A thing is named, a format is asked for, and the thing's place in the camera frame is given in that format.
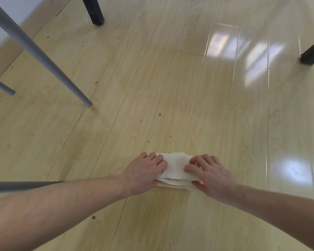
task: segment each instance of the white wall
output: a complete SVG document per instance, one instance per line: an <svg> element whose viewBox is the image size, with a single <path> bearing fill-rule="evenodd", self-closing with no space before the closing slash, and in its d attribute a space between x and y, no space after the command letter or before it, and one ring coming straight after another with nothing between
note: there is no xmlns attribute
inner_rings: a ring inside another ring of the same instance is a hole
<svg viewBox="0 0 314 251"><path fill-rule="evenodd" d="M42 1L43 0L0 0L0 6L20 25ZM0 45L7 37L8 34L0 28Z"/></svg>

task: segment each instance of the baseboard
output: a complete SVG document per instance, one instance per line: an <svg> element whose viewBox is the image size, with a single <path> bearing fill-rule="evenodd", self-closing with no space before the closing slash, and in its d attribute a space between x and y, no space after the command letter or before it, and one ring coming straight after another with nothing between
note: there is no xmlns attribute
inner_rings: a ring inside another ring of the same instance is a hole
<svg viewBox="0 0 314 251"><path fill-rule="evenodd" d="M23 22L21 28L32 39L46 25L51 17L56 16L69 0L44 0ZM7 38L0 46L0 76L22 52L23 47L13 38Z"/></svg>

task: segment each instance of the folded rag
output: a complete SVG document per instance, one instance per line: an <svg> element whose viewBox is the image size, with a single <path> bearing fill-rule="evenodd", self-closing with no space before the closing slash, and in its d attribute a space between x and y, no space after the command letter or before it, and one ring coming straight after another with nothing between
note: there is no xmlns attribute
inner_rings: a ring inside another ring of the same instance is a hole
<svg viewBox="0 0 314 251"><path fill-rule="evenodd" d="M185 188L188 190L196 189L192 181L200 181L200 179L190 173L184 172L184 167L189 164L192 156L186 155L184 152L159 154L162 154L164 160L167 161L167 168L157 177L157 180L161 181L158 186Z"/></svg>

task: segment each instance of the forearm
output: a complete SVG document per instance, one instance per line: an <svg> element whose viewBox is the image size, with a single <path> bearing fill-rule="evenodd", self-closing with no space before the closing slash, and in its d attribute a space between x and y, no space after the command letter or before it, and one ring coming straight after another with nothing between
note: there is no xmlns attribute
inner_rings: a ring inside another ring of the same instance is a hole
<svg viewBox="0 0 314 251"><path fill-rule="evenodd" d="M240 186L233 206L314 249L314 200Z"/></svg>
<svg viewBox="0 0 314 251"><path fill-rule="evenodd" d="M69 181L0 199L0 250L32 250L126 198L120 177Z"/></svg>

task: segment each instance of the hand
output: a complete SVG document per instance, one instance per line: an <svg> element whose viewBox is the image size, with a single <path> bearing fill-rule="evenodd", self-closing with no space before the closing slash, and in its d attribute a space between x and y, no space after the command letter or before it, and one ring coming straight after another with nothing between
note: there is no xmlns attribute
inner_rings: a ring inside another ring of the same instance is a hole
<svg viewBox="0 0 314 251"><path fill-rule="evenodd" d="M159 181L155 179L167 167L167 162L163 159L161 154L156 156L155 152L149 155L143 152L127 166L121 177L128 195L138 195L157 187Z"/></svg>
<svg viewBox="0 0 314 251"><path fill-rule="evenodd" d="M216 156L194 156L186 165L185 172L198 177L203 184L193 181L193 185L206 195L223 202L232 204L236 196L239 181L221 164Z"/></svg>

